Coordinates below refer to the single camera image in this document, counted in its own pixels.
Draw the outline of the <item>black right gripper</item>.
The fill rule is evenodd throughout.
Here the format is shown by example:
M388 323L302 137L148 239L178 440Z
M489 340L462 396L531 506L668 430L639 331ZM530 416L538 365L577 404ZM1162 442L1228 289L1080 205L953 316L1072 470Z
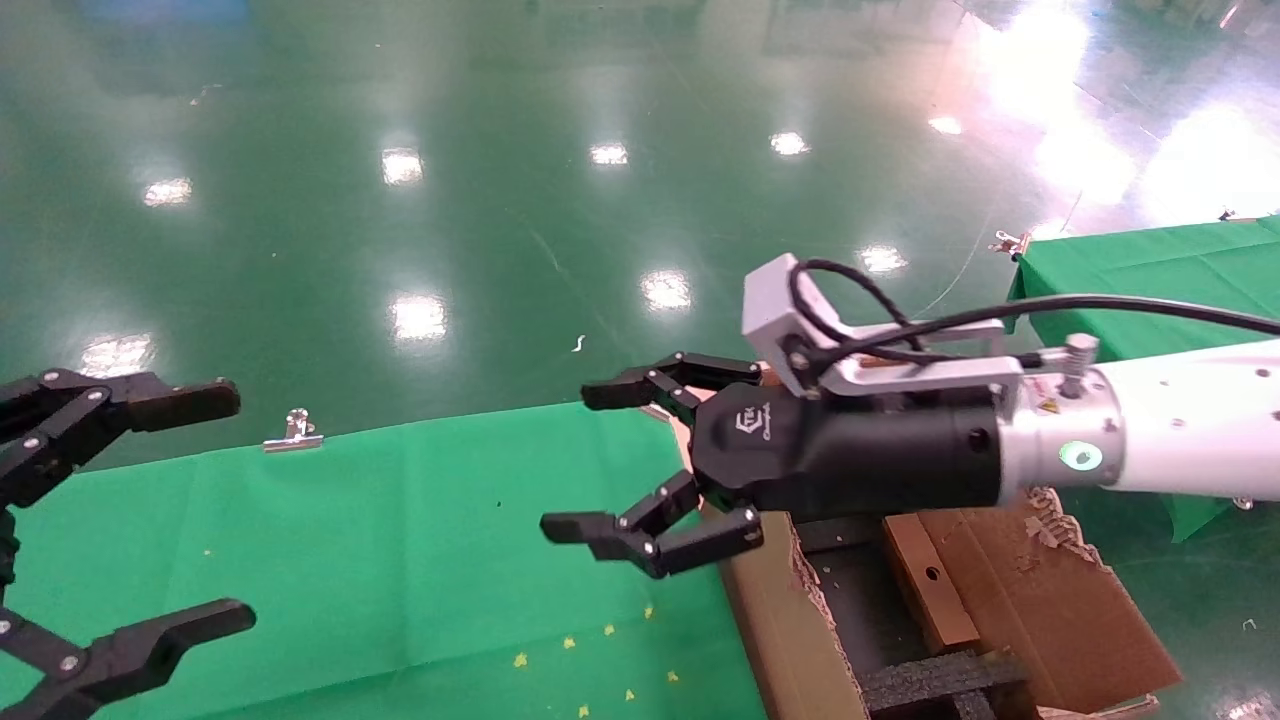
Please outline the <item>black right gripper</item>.
M662 579L763 546L759 511L829 519L1000 502L1001 443L988 389L905 393L888 410L878 396L800 398L763 380L758 363L676 352L582 386L593 411L657 406L692 427L692 473L675 473L621 515L547 512L545 539ZM695 389L719 392L701 404ZM680 529L704 496L731 509Z

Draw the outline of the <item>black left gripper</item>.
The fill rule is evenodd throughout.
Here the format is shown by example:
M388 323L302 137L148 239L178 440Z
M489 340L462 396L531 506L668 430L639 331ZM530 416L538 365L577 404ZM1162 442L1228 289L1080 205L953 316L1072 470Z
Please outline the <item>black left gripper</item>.
M1 387L0 598L15 580L17 520L127 433L191 427L234 416L236 384L216 379L170 386L150 372L92 378L46 370ZM90 719L99 710L172 679L198 644L253 628L243 602L209 602L120 626L79 647L10 609L1 611L1 650L42 675L4 719Z

